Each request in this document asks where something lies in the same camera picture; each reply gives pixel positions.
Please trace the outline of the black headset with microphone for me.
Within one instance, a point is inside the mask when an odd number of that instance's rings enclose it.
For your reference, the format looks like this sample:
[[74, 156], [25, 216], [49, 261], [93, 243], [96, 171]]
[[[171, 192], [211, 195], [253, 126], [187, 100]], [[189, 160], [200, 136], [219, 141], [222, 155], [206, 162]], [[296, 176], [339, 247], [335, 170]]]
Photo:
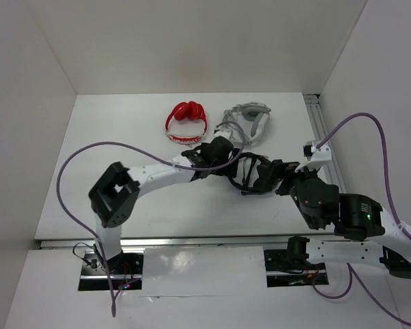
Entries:
[[240, 182], [235, 178], [227, 178], [230, 184], [242, 195], [264, 195], [270, 193], [272, 160], [252, 152], [243, 152], [238, 161], [242, 162], [242, 178]]

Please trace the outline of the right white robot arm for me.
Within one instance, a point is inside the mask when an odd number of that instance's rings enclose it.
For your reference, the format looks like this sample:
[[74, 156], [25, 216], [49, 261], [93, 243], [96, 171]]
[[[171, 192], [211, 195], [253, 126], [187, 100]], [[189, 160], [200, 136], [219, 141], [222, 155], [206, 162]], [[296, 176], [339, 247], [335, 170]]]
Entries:
[[291, 197], [309, 229], [333, 226], [342, 240], [293, 236], [285, 253], [288, 266], [361, 263], [411, 280], [411, 240], [380, 203], [364, 195], [340, 193], [336, 185], [322, 181], [316, 169], [297, 167], [296, 162], [272, 162], [272, 176], [279, 181], [276, 194]]

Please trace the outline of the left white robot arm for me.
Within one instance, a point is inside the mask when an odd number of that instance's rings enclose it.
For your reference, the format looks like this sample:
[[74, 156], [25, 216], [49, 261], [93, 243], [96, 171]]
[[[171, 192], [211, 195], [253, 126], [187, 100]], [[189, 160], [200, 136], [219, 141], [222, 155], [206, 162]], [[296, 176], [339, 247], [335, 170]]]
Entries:
[[106, 273], [121, 267], [122, 225], [131, 217], [139, 198], [174, 184], [189, 183], [209, 175], [236, 172], [242, 151], [223, 136], [202, 143], [170, 159], [131, 169], [112, 163], [88, 193], [96, 214], [95, 253], [97, 265]]

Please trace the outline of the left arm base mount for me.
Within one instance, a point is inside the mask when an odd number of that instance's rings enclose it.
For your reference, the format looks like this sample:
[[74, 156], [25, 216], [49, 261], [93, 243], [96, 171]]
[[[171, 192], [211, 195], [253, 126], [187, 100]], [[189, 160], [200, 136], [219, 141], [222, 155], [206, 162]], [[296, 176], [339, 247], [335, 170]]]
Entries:
[[[78, 290], [108, 291], [107, 271], [95, 253], [95, 248], [88, 243], [79, 242], [73, 246], [72, 253], [82, 262]], [[144, 255], [144, 251], [140, 249], [124, 250], [120, 260], [109, 266], [114, 291], [142, 289]]]

